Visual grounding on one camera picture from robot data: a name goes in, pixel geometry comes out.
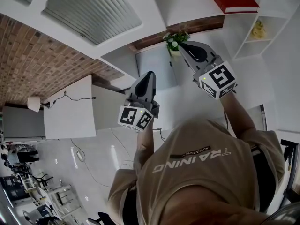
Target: desk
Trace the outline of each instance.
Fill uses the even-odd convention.
[[[63,97],[64,92],[72,99]],[[67,86],[49,97],[53,104],[44,109],[44,125],[47,139],[95,137],[96,130],[119,127],[120,106],[124,105],[124,94],[92,85],[91,75]]]
[[[61,193],[61,192],[66,192],[67,190],[69,190],[71,188],[71,185],[67,185],[67,186],[62,186],[50,191],[45,191],[42,188],[38,188],[40,193],[42,194],[42,196],[44,197],[44,201],[45,204],[49,207],[52,206],[54,209],[54,212],[56,214],[54,214],[54,216],[56,216],[57,218],[59,218],[60,220],[63,220],[64,218],[66,218],[67,216],[73,214],[75,211],[79,210],[81,207],[77,207],[75,209],[73,209],[70,212],[65,213],[63,211],[63,209],[65,208],[65,205],[61,205],[59,203],[59,201],[56,198],[56,193]]]

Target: tiled floor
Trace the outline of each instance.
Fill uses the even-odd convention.
[[[249,114],[257,128],[262,129],[260,109],[251,109]],[[170,132],[171,130],[162,131],[163,137],[166,138]],[[105,202],[117,167],[132,167],[136,137],[135,131],[120,127],[98,130],[96,137],[73,139],[73,142],[84,151],[86,164],[76,156],[76,151],[79,149],[70,139],[45,142],[37,146],[40,161],[35,162],[32,169],[35,173],[43,171],[53,176],[54,182],[62,180],[64,184],[72,185],[82,205],[82,209],[74,216],[79,224],[86,224],[87,218],[97,218],[99,211],[106,212]],[[162,143],[160,133],[155,132],[155,149]],[[76,165],[71,148],[75,153]],[[114,150],[118,161],[113,159]]]

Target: brick wall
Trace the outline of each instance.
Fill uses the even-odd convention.
[[[218,29],[223,27],[225,16],[214,16],[214,17],[206,17],[196,20],[191,20],[187,22],[178,23],[172,26],[167,27],[167,31],[160,32],[154,34],[149,37],[145,37],[143,39],[137,40],[129,45],[129,48],[133,51],[143,49],[145,47],[161,43],[163,41],[163,36],[170,32],[171,34],[185,31],[188,34],[207,31],[211,29]]]
[[[93,74],[100,83],[122,77],[111,66],[0,14],[0,108],[25,105],[29,96],[48,98]]]

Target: hair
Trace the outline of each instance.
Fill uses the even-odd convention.
[[[4,161],[8,160],[8,156],[6,154],[1,153],[1,159]]]

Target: beige t-shirt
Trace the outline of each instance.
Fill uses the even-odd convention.
[[[118,170],[109,194],[110,216],[120,223],[123,192],[136,179],[140,224],[158,224],[168,199],[191,185],[208,188],[229,204],[257,210],[259,191],[251,153],[254,145],[267,153],[278,187],[284,175],[284,158],[274,132],[248,131],[240,140],[217,123],[190,120],[173,130],[137,175]]]

